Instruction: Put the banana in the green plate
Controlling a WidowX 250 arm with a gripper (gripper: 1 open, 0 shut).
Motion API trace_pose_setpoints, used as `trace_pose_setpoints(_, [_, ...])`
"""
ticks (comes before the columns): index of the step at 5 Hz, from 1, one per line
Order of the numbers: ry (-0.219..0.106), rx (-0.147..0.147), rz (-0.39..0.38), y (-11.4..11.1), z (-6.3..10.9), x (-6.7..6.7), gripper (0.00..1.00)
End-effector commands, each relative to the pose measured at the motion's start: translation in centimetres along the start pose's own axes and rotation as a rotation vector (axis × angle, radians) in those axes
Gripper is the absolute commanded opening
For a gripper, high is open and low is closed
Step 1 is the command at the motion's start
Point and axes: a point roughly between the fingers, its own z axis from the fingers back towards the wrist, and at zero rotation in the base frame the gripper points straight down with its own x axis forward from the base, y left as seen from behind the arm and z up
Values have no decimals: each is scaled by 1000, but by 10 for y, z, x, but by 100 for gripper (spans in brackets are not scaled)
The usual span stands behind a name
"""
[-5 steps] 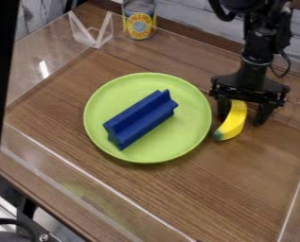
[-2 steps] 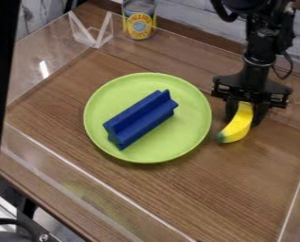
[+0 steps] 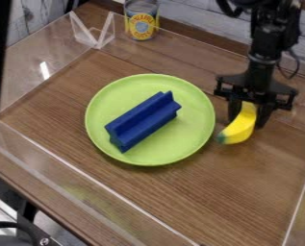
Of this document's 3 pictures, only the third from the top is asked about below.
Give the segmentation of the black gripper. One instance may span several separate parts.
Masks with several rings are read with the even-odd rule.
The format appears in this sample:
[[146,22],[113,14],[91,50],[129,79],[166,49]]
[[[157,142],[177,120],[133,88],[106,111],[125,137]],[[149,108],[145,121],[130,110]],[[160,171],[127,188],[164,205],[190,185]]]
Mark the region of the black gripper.
[[298,91],[274,79],[276,64],[277,60],[269,61],[249,55],[249,67],[244,73],[218,75],[214,94],[229,100],[229,121],[233,121],[241,112],[242,101],[260,105],[254,124],[258,129],[265,126],[273,110],[292,110]]

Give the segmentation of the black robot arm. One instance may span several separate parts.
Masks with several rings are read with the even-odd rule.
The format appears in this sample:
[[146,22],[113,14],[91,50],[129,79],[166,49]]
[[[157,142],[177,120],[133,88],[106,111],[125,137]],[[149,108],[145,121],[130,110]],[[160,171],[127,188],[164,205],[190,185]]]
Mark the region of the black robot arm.
[[301,35],[301,0],[216,0],[224,14],[237,18],[242,12],[252,12],[252,46],[249,50],[248,70],[236,75],[218,75],[214,94],[228,101],[228,118],[233,120],[250,102],[257,107],[256,123],[262,128],[276,110],[292,110],[298,91],[278,82],[274,68],[281,70],[282,53],[289,52],[296,60],[296,70],[286,79],[292,79],[300,69],[300,58],[292,50]]

